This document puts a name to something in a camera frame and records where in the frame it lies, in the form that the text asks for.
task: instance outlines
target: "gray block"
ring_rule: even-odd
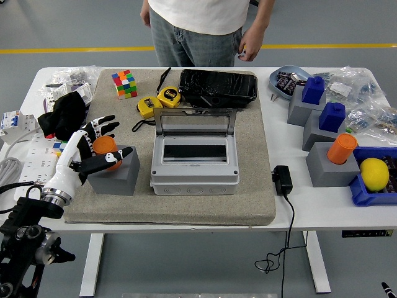
[[[327,152],[333,143],[315,143],[306,157],[313,187],[348,186],[360,173],[360,168],[351,154],[343,165],[331,163]]]
[[[118,145],[117,147],[118,149],[132,147],[133,151],[123,159],[117,169],[91,174],[88,176],[88,181],[97,194],[133,196],[140,168],[138,154],[134,146]]]
[[[305,126],[312,110],[322,111],[327,103],[326,92],[321,96],[319,104],[309,104],[302,102],[302,91],[304,86],[296,86],[292,94],[290,105],[288,107],[287,123],[299,126]]]
[[[309,119],[306,121],[305,128],[303,129],[303,151],[310,151],[316,142],[333,142],[338,135],[345,132],[346,125],[344,123],[342,123],[337,132],[319,129],[320,115],[321,111],[312,110]]]

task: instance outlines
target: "lemon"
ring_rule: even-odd
[[[383,160],[367,158],[360,165],[361,176],[369,191],[380,191],[389,181],[389,169]]]

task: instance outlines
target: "person's hand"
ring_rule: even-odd
[[[254,24],[245,31],[241,37],[240,46],[238,48],[241,61],[253,61],[262,47],[265,30]]]
[[[145,26],[150,28],[150,13],[149,13],[149,2],[148,0],[143,0],[142,9],[141,9],[141,19]]]

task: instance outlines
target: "gray floor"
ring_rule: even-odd
[[[134,0],[6,0],[0,5],[0,49],[153,45]],[[249,25],[255,15],[249,10]],[[395,0],[277,0],[265,44],[397,43]],[[157,66],[154,52],[0,54],[0,114],[20,107],[36,72],[47,66]],[[396,48],[262,50],[236,66],[354,66],[370,69],[393,107]],[[327,297],[385,297],[397,290],[395,235],[342,239],[319,232],[332,293]],[[77,297],[89,235],[63,235],[76,254],[45,271],[39,297]],[[294,232],[292,243],[303,244]],[[126,292],[262,292],[280,294],[281,270],[253,265],[277,252],[283,233],[165,233],[107,235],[96,297]],[[285,297],[316,296],[305,250],[287,253]]]

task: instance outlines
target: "yellow floor line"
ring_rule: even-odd
[[[313,48],[397,48],[397,43],[320,43],[320,44],[290,44],[263,45],[263,49],[313,49]],[[154,47],[91,47],[91,48],[16,48],[0,49],[3,54],[41,54],[41,53],[84,53],[84,52],[147,52]]]

